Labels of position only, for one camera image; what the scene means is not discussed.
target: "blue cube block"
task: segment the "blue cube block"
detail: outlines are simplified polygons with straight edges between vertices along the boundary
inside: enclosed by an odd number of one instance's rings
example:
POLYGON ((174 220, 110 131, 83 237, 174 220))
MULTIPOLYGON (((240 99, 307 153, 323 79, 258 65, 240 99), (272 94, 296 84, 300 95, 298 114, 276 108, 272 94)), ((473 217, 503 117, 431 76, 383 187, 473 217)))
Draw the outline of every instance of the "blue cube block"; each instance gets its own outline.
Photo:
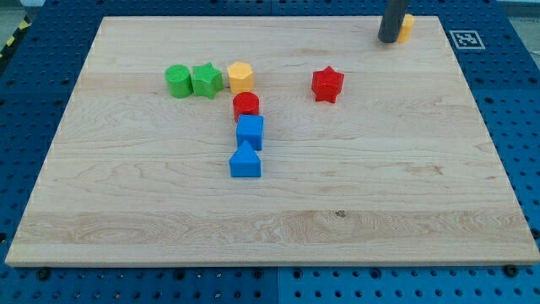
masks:
POLYGON ((264 118, 258 115, 240 115, 236 126, 238 147, 247 141, 257 151, 262 149, 262 125, 264 118))
POLYGON ((261 159, 246 141, 230 158, 229 167, 232 177, 261 177, 261 159))

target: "wooden board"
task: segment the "wooden board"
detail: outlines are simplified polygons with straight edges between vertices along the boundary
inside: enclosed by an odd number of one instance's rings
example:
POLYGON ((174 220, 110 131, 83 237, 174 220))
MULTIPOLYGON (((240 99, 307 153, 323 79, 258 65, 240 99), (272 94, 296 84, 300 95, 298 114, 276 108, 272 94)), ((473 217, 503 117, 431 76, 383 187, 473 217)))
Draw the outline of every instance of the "wooden board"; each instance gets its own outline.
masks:
POLYGON ((12 266, 536 263, 439 20, 104 18, 9 250, 12 266), (232 179, 232 95, 164 70, 250 62, 263 177, 232 179), (345 73, 337 104, 311 74, 345 73))

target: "red block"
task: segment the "red block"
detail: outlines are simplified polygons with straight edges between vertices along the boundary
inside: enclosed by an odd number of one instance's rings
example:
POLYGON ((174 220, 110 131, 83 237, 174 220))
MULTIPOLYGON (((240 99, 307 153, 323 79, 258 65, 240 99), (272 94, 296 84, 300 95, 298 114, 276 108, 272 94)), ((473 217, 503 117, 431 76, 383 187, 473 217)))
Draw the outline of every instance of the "red block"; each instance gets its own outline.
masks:
POLYGON ((259 115, 259 97, 251 92, 240 93, 233 99, 235 108, 235 122, 240 114, 259 115))
POLYGON ((322 71, 313 72, 311 89, 315 92, 315 101, 336 102, 338 94, 343 87, 345 75, 334 71, 330 66, 322 71))

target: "perforated panel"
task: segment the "perforated panel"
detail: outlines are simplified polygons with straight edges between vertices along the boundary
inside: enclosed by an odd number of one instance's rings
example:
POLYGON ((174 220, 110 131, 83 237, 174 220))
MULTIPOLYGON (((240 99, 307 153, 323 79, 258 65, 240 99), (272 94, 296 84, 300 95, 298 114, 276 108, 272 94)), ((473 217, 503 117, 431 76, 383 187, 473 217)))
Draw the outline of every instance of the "perforated panel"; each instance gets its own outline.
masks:
MULTIPOLYGON (((5 258, 102 16, 380 15, 385 5, 385 1, 378 0, 47 1, 0 78, 0 256, 5 258)), ((410 11, 417 15, 438 15, 446 33, 450 30, 479 33, 485 50, 458 51, 456 46, 452 47, 533 234, 539 237, 540 72, 495 2, 413 1, 410 11)), ((51 269, 49 272, 13 270, 2 263, 0 302, 534 303, 540 301, 538 282, 539 266, 286 268, 262 272, 257 269, 51 269)))

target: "black cylinder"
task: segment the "black cylinder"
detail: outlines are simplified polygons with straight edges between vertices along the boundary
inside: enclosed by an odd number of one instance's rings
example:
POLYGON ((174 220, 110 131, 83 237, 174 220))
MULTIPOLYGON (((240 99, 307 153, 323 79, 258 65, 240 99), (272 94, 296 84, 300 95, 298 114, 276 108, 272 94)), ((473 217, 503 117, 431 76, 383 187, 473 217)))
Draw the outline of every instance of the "black cylinder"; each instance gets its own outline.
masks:
POLYGON ((385 43, 396 42, 402 28, 403 17, 411 0, 390 0, 382 17, 379 40, 385 43))

